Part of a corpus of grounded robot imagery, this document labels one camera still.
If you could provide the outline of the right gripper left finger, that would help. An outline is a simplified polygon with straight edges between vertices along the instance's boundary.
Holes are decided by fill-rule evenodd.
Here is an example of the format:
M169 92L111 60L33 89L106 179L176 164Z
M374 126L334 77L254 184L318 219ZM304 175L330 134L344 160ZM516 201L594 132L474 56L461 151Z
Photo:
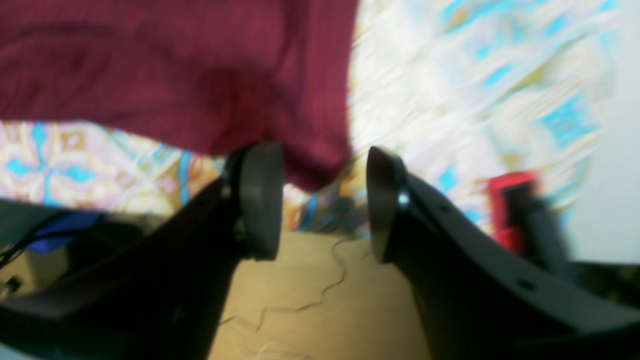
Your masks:
M242 260L281 241L284 150L261 142L168 219L1 202L1 345L38 360L205 360Z

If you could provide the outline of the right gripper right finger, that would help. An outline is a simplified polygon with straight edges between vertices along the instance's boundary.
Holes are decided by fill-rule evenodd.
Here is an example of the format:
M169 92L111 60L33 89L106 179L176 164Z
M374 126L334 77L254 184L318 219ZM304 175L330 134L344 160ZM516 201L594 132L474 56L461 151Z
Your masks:
M371 246L407 279L434 360L637 360L639 308L505 248L444 194L373 146Z

